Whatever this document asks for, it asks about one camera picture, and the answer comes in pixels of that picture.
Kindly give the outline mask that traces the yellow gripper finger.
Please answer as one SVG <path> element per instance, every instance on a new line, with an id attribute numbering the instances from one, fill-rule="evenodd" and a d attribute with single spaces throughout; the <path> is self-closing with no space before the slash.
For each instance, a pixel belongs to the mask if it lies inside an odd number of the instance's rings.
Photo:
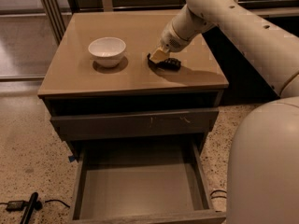
<path id="1" fill-rule="evenodd" d="M 169 52 L 162 47 L 156 48 L 149 56 L 149 59 L 154 63 L 160 63 L 169 58 Z"/>

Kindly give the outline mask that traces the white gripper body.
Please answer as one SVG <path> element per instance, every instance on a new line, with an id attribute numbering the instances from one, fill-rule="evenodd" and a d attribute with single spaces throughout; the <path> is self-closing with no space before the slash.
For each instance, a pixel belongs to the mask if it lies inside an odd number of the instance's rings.
<path id="1" fill-rule="evenodd" d="M 170 21 L 161 34 L 160 45 L 162 51 L 181 52 L 189 44 L 190 40 L 186 36 L 188 30 L 184 22 Z"/>

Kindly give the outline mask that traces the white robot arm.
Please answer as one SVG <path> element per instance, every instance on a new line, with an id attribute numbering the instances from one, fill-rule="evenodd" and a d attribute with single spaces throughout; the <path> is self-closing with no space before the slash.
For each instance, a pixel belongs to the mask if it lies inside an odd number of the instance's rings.
<path id="1" fill-rule="evenodd" d="M 227 171 L 226 224 L 299 224 L 299 38 L 237 0 L 186 0 L 153 63 L 218 27 L 276 93 L 238 126 Z"/>

